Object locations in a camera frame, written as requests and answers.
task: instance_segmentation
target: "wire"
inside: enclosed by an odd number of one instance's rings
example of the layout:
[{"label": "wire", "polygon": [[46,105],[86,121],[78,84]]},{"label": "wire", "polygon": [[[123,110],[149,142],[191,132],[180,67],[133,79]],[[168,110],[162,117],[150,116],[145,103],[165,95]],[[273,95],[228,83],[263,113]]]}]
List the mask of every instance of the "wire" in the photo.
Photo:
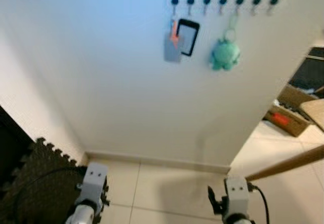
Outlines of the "wire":
[{"label": "wire", "polygon": [[265,214],[266,214],[266,218],[267,218],[267,224],[270,224],[270,217],[269,217],[269,209],[268,209],[267,200],[266,200],[263,192],[261,191],[261,189],[258,186],[254,186],[254,189],[256,189],[257,191],[259,191],[260,194],[261,194],[261,197],[262,197],[263,202],[264,202]]},{"label": "wire", "polygon": [[24,187],[22,187],[22,189],[18,192],[15,202],[14,202],[14,207],[13,207],[13,216],[15,219],[15,224],[19,224],[19,218],[18,218],[18,203],[19,203],[19,199],[21,198],[22,194],[26,191],[26,189],[28,187],[30,187],[31,185],[33,185],[35,182],[51,175],[57,172],[62,172],[62,171],[74,171],[79,173],[81,176],[84,176],[84,174],[86,173],[86,167],[63,167],[63,168],[58,168],[58,169],[54,169],[50,172],[47,172],[41,176],[39,176],[38,178],[35,178],[34,180],[32,180],[31,182],[27,183],[24,185]]}]

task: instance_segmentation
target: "wooden rod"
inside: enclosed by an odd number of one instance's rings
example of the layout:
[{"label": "wooden rod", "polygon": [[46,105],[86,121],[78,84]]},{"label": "wooden rod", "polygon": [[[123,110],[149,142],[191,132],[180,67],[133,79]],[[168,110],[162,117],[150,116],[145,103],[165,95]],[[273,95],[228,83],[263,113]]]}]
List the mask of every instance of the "wooden rod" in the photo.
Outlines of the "wooden rod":
[{"label": "wooden rod", "polygon": [[324,145],[316,147],[312,150],[299,154],[290,159],[279,162],[271,167],[267,167],[255,174],[246,177],[246,180],[254,181],[260,178],[269,177],[278,173],[307,165],[309,163],[324,159]]}]

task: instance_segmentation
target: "black phone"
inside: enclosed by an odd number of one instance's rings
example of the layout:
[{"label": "black phone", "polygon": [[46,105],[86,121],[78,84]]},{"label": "black phone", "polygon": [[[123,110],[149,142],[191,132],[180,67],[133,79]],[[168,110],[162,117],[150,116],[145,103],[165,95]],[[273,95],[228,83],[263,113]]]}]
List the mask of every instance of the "black phone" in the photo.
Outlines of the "black phone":
[{"label": "black phone", "polygon": [[177,36],[181,36],[183,44],[181,46],[181,53],[187,56],[191,56],[196,38],[198,35],[200,25],[191,20],[180,19]]}]

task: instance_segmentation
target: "cardboard box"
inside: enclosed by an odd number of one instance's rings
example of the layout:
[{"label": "cardboard box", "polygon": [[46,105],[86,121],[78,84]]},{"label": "cardboard box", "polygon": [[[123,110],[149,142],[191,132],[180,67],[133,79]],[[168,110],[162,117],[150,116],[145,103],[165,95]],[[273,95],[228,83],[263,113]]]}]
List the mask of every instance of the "cardboard box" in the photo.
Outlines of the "cardboard box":
[{"label": "cardboard box", "polygon": [[[287,85],[278,96],[280,103],[288,104],[293,108],[299,109],[300,104],[307,101],[313,101],[317,98]],[[281,105],[273,105],[265,119],[282,128],[292,136],[298,137],[312,122],[307,116],[293,112]]]}]

